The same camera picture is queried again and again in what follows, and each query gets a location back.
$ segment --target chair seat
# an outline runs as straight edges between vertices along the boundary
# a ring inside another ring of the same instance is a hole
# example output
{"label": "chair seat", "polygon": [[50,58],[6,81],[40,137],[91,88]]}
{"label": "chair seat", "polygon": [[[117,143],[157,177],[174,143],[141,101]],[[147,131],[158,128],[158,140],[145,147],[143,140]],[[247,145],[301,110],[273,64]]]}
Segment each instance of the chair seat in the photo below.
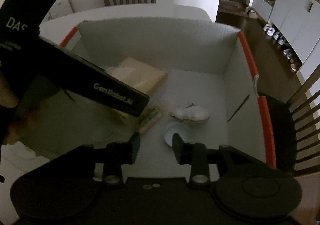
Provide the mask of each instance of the chair seat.
{"label": "chair seat", "polygon": [[297,158],[297,140],[289,106],[271,96],[265,96],[274,133],[277,168],[291,173],[294,171]]}

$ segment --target box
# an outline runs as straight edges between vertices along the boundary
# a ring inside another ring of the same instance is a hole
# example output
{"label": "box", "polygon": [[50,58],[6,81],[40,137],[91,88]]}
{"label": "box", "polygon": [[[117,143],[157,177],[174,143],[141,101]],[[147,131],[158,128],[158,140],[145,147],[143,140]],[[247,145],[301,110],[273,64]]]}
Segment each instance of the box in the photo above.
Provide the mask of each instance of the box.
{"label": "box", "polygon": [[[169,111],[189,102],[211,114],[207,123],[192,127],[193,143],[213,149],[232,145],[275,166],[268,106],[265,98],[257,95],[254,80],[258,71],[239,29],[177,18],[85,21],[70,31],[61,46],[104,69],[132,57],[169,72],[161,94],[152,101],[164,116],[142,135],[136,163],[122,167],[124,177],[189,177],[190,166],[177,164],[163,138],[172,121]],[[131,131],[122,133],[104,106],[69,95],[77,103],[63,92],[50,99],[47,119],[23,140],[27,146],[54,156],[81,144],[104,147],[129,139]],[[210,166],[210,175],[211,180],[218,179],[215,165]]]}

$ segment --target finger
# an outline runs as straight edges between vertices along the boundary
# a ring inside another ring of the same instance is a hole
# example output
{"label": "finger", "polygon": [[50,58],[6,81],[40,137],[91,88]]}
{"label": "finger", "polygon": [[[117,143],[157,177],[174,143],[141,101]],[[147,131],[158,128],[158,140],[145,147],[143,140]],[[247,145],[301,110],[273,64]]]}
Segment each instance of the finger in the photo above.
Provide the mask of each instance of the finger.
{"label": "finger", "polygon": [[13,93],[3,73],[0,72],[0,105],[12,108],[18,105],[18,102],[18,98]]}
{"label": "finger", "polygon": [[8,144],[14,145],[25,134],[36,127],[39,121],[39,110],[32,110],[26,118],[15,121],[9,125],[9,134],[6,137]]}

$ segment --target silver screw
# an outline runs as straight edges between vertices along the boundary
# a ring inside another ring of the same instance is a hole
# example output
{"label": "silver screw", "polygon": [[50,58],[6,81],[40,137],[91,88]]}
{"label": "silver screw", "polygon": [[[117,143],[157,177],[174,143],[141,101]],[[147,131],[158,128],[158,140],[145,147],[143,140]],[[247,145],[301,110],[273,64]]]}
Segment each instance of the silver screw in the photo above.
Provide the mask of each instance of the silver screw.
{"label": "silver screw", "polygon": [[150,190],[152,189],[152,186],[150,184],[145,184],[144,186],[142,186],[143,189],[146,189],[146,190]]}
{"label": "silver screw", "polygon": [[192,180],[195,183],[205,183],[205,182],[209,181],[209,178],[203,174],[197,174],[192,177]]}
{"label": "silver screw", "polygon": [[152,187],[154,187],[154,188],[159,188],[159,187],[161,187],[161,184],[160,184],[160,183],[154,183],[154,184],[152,185]]}
{"label": "silver screw", "polygon": [[120,177],[116,175],[108,175],[103,180],[105,183],[108,183],[108,184],[116,184],[121,181]]}

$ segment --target red trim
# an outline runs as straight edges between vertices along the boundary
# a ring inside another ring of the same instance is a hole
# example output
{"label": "red trim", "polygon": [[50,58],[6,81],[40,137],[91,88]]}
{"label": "red trim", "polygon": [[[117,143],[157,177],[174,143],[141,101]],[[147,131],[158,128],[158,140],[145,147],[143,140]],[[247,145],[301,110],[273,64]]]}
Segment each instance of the red trim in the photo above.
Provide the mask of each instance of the red trim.
{"label": "red trim", "polygon": [[264,146],[266,150],[266,163],[271,167],[276,167],[276,147],[273,137],[273,129],[271,123],[270,112],[265,96],[258,98],[258,105],[262,121]]}
{"label": "red trim", "polygon": [[244,55],[247,59],[247,63],[249,66],[251,77],[253,79],[256,75],[259,74],[256,63],[254,62],[254,58],[252,56],[249,44],[247,42],[247,39],[245,38],[244,33],[242,31],[240,31],[238,36],[239,36],[239,39],[240,39],[240,42],[241,42],[241,45],[242,45],[242,48],[244,51]]}
{"label": "red trim", "polygon": [[76,32],[78,32],[78,28],[75,26],[70,30],[67,36],[62,40],[62,42],[60,43],[60,46],[63,48],[66,47],[66,45],[72,39],[72,37],[76,34]]}

